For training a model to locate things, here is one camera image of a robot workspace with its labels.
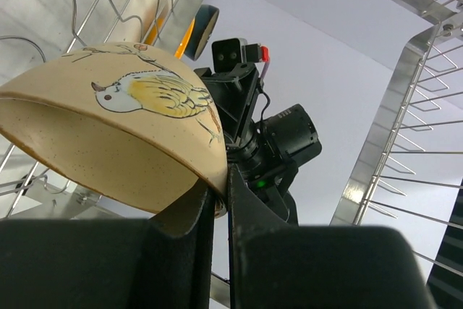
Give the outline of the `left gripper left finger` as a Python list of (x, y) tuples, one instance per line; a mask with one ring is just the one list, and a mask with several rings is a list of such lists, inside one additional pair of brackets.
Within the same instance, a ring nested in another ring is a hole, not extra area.
[(1, 223), (3, 308), (207, 308), (215, 200), (198, 185), (151, 219)]

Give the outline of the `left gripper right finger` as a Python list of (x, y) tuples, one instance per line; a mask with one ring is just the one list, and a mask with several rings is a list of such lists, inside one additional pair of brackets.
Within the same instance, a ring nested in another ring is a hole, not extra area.
[(233, 308), (432, 308), (409, 243), (387, 227), (288, 224), (228, 173)]

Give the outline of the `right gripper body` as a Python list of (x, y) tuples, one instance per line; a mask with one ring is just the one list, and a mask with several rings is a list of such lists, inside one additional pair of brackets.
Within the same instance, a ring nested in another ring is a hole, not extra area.
[(257, 67), (253, 63), (239, 63), (229, 71), (212, 72), (204, 67), (194, 73), (213, 98), (226, 145), (241, 146), (258, 97)]

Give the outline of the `dark blue bowl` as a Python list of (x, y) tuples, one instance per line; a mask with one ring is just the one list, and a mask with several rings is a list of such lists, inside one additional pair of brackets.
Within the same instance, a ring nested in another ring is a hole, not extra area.
[(216, 26), (219, 8), (202, 4), (195, 15), (195, 24), (192, 29), (185, 54), (193, 61), (198, 60)]

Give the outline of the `beige bowl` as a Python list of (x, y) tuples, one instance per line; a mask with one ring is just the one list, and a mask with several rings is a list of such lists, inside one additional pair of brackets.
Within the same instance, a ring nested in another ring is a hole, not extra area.
[(224, 129), (211, 92), (174, 55), (101, 43), (1, 86), (1, 134), (57, 174), (159, 213), (204, 182), (226, 212)]

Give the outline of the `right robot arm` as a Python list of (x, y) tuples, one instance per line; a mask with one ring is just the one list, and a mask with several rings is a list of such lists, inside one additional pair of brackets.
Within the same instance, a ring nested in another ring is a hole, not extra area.
[(297, 224), (289, 188), (299, 168), (322, 151), (308, 113), (295, 104), (269, 118), (253, 120), (263, 78), (252, 63), (229, 72), (199, 68), (195, 74), (211, 93), (224, 131), (227, 161), (238, 167), (249, 189), (279, 218)]

